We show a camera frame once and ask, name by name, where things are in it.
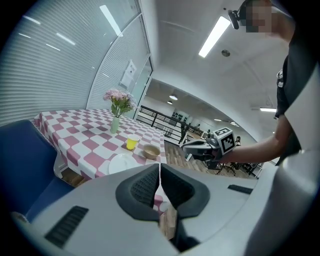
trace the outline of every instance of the cup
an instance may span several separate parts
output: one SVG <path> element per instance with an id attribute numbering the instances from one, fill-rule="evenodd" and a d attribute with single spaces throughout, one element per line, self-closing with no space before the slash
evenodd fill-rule
<path id="1" fill-rule="evenodd" d="M 141 139 L 140 136 L 138 136 L 136 134 L 128 134 L 126 148 L 128 150 L 133 150 L 140 139 Z"/>

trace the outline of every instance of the blue chair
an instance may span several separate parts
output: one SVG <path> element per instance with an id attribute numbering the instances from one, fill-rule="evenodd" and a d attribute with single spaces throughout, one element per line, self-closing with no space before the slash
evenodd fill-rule
<path id="1" fill-rule="evenodd" d="M 0 188 L 29 222 L 73 187 L 54 174 L 57 152 L 28 120 L 0 127 Z"/>

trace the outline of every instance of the checkered tablecloth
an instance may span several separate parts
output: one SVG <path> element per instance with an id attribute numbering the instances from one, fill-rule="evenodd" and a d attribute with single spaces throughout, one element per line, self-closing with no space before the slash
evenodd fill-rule
<path id="1" fill-rule="evenodd" d="M 110 161 L 118 154 L 132 156 L 138 166 L 167 163 L 164 135 L 146 124 L 121 116 L 118 131 L 110 132 L 114 116 L 105 109 L 57 110 L 41 112 L 34 123 L 41 133 L 60 152 L 70 169 L 87 180 L 108 175 Z M 134 150 L 126 148 L 128 134 L 141 137 Z M 160 149 L 156 160 L 146 159 L 142 154 L 145 144 L 153 144 Z M 165 194 L 158 189 L 155 209 L 165 209 L 161 201 Z"/>

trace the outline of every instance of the chair seat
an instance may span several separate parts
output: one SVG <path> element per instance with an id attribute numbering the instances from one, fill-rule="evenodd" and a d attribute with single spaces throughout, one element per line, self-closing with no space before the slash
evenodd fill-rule
<path id="1" fill-rule="evenodd" d="M 56 200 L 62 198 L 73 189 L 73 186 L 69 185 L 56 176 L 53 177 L 52 181 L 45 188 L 38 199 L 33 203 L 25 217 L 29 222 L 32 222 L 43 209 L 54 203 Z"/>

